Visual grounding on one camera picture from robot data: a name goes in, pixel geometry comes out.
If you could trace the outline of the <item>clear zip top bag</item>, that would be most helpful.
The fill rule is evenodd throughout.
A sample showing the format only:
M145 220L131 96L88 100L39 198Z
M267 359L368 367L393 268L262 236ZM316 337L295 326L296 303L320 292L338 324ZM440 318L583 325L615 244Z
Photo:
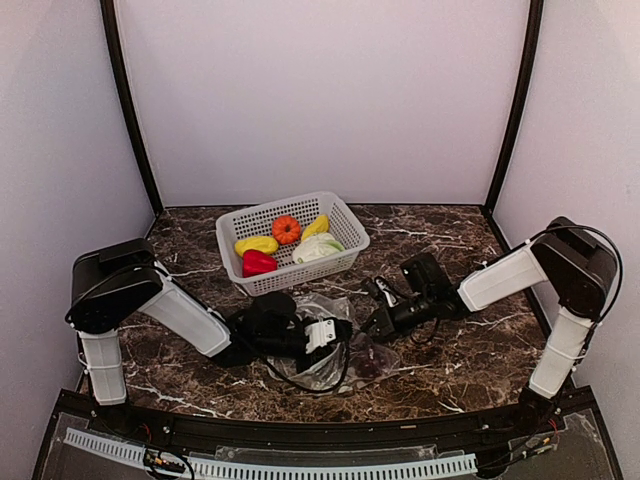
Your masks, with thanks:
M298 386L325 393L342 393L362 388L397 373L400 359L392 349L377 344L359 330L360 316L346 297L332 299L318 293L295 298L297 315L301 319L322 320L335 317L348 320L353 325L349 345L344 342L329 344L339 350L302 373L296 372L295 360L270 357L273 365L269 374L277 379L284 375Z

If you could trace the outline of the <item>white fake cauliflower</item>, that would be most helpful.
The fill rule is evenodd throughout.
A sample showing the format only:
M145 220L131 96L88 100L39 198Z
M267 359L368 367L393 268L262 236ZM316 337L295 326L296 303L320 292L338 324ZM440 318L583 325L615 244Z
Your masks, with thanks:
M344 246L330 233L316 233L308 236L293 251L292 260L296 264L319 260L345 250Z

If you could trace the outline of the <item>red fake food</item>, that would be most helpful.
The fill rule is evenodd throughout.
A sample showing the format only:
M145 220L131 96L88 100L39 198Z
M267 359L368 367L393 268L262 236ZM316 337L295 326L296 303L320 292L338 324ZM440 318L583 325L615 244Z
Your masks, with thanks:
M271 273L277 269L277 260L269 254L250 249L243 255L242 275L244 278Z

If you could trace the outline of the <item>orange fake pumpkin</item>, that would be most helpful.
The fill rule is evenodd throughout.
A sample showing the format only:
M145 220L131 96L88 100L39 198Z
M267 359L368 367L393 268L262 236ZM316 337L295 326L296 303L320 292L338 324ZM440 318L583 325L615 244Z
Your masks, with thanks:
M293 244L301 236L300 224L290 215L280 216L272 224L272 236L280 245Z

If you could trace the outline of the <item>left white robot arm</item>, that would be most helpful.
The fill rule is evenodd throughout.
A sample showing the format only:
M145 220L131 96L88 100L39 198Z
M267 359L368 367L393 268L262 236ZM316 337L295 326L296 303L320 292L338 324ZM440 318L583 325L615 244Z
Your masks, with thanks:
M156 259L151 244L136 238L79 256L72 266L71 305L66 323L77 332L101 417L120 436L141 427L130 406L118 330L135 313L144 314L221 368L260 360L277 378L295 382L270 360L295 361L306 370L335 348L349 349L350 322L329 316L302 317L282 292L259 296L230 316L186 291Z

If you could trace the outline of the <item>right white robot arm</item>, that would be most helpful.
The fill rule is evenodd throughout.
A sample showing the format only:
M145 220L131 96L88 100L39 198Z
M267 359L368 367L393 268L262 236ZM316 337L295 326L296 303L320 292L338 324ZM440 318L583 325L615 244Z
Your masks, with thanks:
M378 307L362 329L378 340L426 322L465 319L541 284L554 290L559 309L523 390L530 396L510 413L511 426L521 434L534 432L547 420L546 401L558 396L585 358L596 329L618 299L624 275L621 252L607 235L564 216L458 283L427 252L411 257L400 269L411 289L408 295L382 277L363 283Z

